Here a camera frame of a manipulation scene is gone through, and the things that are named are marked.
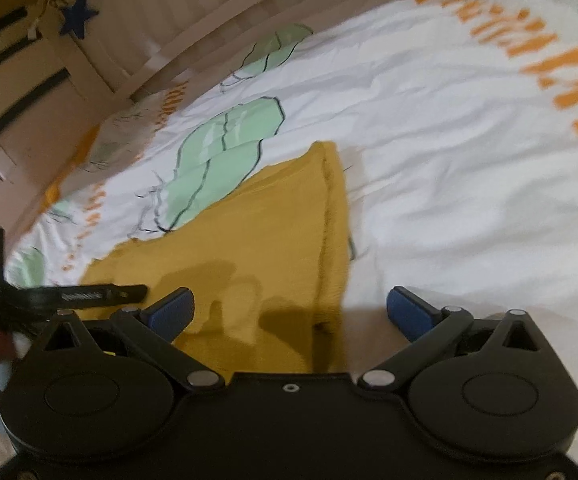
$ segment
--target screw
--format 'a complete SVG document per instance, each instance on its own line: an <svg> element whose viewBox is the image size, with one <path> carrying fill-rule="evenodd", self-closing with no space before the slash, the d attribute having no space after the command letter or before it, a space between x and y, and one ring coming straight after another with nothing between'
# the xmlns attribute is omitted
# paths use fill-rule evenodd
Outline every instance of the screw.
<svg viewBox="0 0 578 480"><path fill-rule="evenodd" d="M396 376L387 370L370 370L363 375L363 381L369 386L389 386L396 381Z"/></svg>
<svg viewBox="0 0 578 480"><path fill-rule="evenodd" d="M216 386L220 381L220 375L211 370L198 370L191 372L187 376L189 384L195 388L208 388L209 386Z"/></svg>
<svg viewBox="0 0 578 480"><path fill-rule="evenodd" d="M18 473L17 480L38 480L38 476L33 471L23 471Z"/></svg>

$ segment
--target hanging star ornament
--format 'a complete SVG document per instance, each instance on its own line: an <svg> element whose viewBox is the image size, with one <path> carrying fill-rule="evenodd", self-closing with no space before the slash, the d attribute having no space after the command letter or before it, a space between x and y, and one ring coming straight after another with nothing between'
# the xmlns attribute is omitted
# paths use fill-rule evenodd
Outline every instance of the hanging star ornament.
<svg viewBox="0 0 578 480"><path fill-rule="evenodd" d="M87 0L76 0L71 7L60 7L64 16L64 25L60 29L60 35L73 31L79 40L85 39L85 22L98 16L98 10L88 9Z"/></svg>

